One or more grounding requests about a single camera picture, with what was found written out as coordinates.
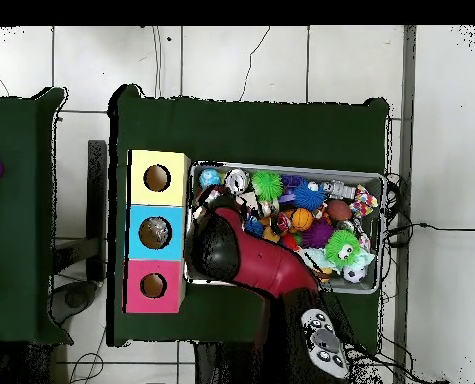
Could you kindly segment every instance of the green table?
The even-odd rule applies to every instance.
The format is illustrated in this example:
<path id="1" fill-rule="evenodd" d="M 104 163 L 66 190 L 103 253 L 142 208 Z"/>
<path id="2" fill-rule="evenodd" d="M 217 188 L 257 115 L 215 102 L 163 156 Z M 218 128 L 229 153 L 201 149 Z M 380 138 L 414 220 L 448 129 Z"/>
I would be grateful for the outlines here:
<path id="1" fill-rule="evenodd" d="M 47 313 L 53 266 L 52 135 L 60 88 L 0 98 L 0 341 L 68 343 Z"/>
<path id="2" fill-rule="evenodd" d="M 140 93 L 135 85 L 122 86 L 109 103 L 110 198 L 117 195 L 109 212 L 109 238 L 116 238 L 109 249 L 110 263 L 123 263 L 129 149 L 182 152 L 191 160 L 384 172 L 389 108 L 383 99 L 364 105 L 274 104 L 147 99 Z M 124 314 L 123 267 L 109 268 L 110 275 L 111 271 L 109 343 L 121 345 L 128 339 L 251 342 L 260 333 L 264 301 L 250 291 L 190 284 L 178 314 Z M 342 305 L 354 340 L 372 353 L 377 347 L 378 299 L 379 291 L 327 296 L 334 314 L 340 311 L 338 303 Z"/>

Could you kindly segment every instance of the shape sorter box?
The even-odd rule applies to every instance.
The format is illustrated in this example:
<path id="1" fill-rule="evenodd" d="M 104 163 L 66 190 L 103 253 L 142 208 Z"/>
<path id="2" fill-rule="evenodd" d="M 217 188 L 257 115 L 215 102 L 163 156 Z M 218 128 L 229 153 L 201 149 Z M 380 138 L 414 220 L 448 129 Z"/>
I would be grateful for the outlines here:
<path id="1" fill-rule="evenodd" d="M 183 153 L 129 150 L 127 166 L 129 165 L 131 204 L 185 206 L 190 160 Z M 155 174 L 159 179 L 161 175 L 157 175 L 158 173 L 167 177 L 165 187 L 150 188 L 150 185 L 147 185 L 147 176 L 150 175 L 148 173 Z"/>
<path id="2" fill-rule="evenodd" d="M 129 260 L 127 264 L 128 314 L 177 313 L 184 298 L 183 263 L 181 261 Z M 150 298 L 143 294 L 143 280 L 148 275 L 160 275 L 165 283 L 164 294 Z"/>
<path id="3" fill-rule="evenodd" d="M 183 249 L 189 159 L 182 153 L 130 150 L 127 157 L 126 207 L 129 212 L 125 243 L 126 280 L 123 312 L 177 313 L 185 295 Z M 140 229 L 150 219 L 167 224 L 167 243 L 152 248 L 142 241 Z M 154 297 L 143 288 L 159 278 L 164 290 Z"/>

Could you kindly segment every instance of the green plush toy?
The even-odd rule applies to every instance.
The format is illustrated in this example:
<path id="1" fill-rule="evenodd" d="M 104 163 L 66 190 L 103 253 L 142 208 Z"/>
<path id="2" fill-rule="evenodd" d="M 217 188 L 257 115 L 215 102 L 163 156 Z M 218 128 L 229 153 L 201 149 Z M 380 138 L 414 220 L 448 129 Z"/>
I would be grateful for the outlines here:
<path id="1" fill-rule="evenodd" d="M 353 264 L 359 252 L 358 239 L 347 230 L 335 231 L 324 248 L 326 259 L 339 267 Z"/>
<path id="2" fill-rule="evenodd" d="M 282 194 L 280 175 L 274 172 L 256 172 L 251 178 L 251 184 L 260 202 L 272 202 Z"/>

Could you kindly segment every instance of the blue ball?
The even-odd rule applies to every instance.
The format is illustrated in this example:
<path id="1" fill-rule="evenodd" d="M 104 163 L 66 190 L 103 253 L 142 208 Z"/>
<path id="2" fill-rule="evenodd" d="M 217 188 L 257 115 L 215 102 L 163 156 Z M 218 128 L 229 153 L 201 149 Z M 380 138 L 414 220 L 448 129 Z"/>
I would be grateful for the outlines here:
<path id="1" fill-rule="evenodd" d="M 198 181 L 202 190 L 205 190 L 213 184 L 221 184 L 221 177 L 214 168 L 207 168 L 201 171 Z"/>

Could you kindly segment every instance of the pink cube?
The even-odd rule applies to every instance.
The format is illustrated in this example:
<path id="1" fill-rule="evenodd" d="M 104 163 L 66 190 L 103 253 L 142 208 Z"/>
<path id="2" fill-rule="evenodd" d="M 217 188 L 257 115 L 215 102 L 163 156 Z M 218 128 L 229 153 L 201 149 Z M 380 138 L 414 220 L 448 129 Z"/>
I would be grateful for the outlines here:
<path id="1" fill-rule="evenodd" d="M 181 261 L 131 259 L 127 266 L 125 313 L 178 313 L 184 295 Z"/>

